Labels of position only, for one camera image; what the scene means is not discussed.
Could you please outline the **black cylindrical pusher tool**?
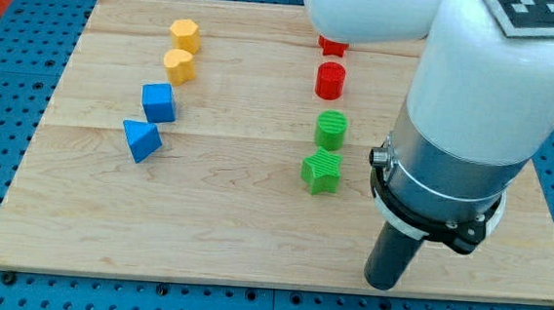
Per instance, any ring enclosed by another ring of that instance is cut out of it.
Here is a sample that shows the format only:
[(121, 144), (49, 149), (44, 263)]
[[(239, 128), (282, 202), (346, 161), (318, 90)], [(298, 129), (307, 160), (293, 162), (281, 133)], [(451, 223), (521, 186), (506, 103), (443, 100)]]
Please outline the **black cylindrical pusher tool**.
[(380, 291), (394, 288), (422, 244), (385, 222), (364, 267), (367, 283)]

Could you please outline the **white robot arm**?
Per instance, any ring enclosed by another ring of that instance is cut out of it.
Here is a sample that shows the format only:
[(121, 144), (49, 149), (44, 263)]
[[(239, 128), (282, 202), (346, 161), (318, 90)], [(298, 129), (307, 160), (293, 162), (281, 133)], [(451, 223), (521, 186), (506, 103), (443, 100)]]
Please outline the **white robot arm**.
[(304, 0), (343, 44), (423, 39), (391, 133), (369, 155), (385, 223), (367, 282), (393, 288), (426, 241), (473, 252), (554, 130), (554, 0)]

